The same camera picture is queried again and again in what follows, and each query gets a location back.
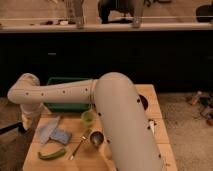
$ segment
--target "cloth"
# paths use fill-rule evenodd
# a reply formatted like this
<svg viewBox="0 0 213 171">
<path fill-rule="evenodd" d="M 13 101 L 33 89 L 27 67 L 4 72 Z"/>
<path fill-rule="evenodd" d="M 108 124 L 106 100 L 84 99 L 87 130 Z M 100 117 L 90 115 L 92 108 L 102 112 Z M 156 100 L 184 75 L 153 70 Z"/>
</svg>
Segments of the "cloth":
<svg viewBox="0 0 213 171">
<path fill-rule="evenodd" d="M 60 119 L 61 119 L 60 116 L 58 116 L 57 118 L 51 119 L 46 124 L 44 124 L 43 126 L 37 129 L 37 134 L 41 144 L 47 143 L 47 141 L 50 138 L 50 135 L 57 128 Z"/>
</svg>

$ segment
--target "metal utensil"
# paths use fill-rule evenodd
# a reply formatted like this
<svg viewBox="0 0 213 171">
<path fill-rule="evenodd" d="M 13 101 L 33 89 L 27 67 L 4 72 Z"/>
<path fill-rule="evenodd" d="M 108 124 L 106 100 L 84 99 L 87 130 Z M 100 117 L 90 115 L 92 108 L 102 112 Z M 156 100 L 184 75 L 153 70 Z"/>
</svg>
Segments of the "metal utensil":
<svg viewBox="0 0 213 171">
<path fill-rule="evenodd" d="M 80 143 L 79 143 L 78 146 L 75 148 L 75 150 L 72 152 L 72 154 L 69 156 L 69 158 L 68 158 L 69 160 L 72 160 L 72 159 L 75 157 L 75 155 L 76 155 L 78 149 L 80 148 L 81 144 L 89 137 L 91 131 L 92 131 L 91 129 L 88 129 L 88 130 L 86 130 L 86 132 L 82 135 Z"/>
</svg>

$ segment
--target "small bowl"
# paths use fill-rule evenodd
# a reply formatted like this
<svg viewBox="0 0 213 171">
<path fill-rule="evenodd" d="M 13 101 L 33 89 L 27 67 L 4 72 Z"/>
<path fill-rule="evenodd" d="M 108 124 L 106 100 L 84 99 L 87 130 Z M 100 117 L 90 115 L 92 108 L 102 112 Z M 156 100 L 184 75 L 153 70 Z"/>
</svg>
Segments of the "small bowl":
<svg viewBox="0 0 213 171">
<path fill-rule="evenodd" d="M 95 131 L 90 135 L 90 142 L 99 147 L 104 142 L 104 135 L 100 131 Z"/>
</svg>

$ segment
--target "black cabinet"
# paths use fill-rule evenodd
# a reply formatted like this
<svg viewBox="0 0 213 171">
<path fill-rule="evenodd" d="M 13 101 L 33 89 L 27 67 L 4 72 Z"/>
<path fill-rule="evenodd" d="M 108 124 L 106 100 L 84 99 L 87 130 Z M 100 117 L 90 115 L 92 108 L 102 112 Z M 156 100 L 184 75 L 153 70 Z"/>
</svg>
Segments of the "black cabinet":
<svg viewBox="0 0 213 171">
<path fill-rule="evenodd" d="M 212 90 L 213 31 L 0 34 L 0 88 L 6 94 L 25 72 L 99 78 L 126 74 L 158 91 Z"/>
</svg>

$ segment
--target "person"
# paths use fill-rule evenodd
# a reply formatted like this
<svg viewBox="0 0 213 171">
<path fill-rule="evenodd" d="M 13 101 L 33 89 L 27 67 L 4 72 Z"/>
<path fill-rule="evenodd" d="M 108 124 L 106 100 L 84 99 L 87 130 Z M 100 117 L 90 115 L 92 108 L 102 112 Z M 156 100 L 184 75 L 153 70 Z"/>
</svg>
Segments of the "person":
<svg viewBox="0 0 213 171">
<path fill-rule="evenodd" d="M 102 20 L 102 24 L 109 23 L 108 17 L 110 11 L 116 10 L 121 13 L 129 13 L 134 16 L 134 4 L 133 0 L 99 0 L 98 13 Z"/>
</svg>

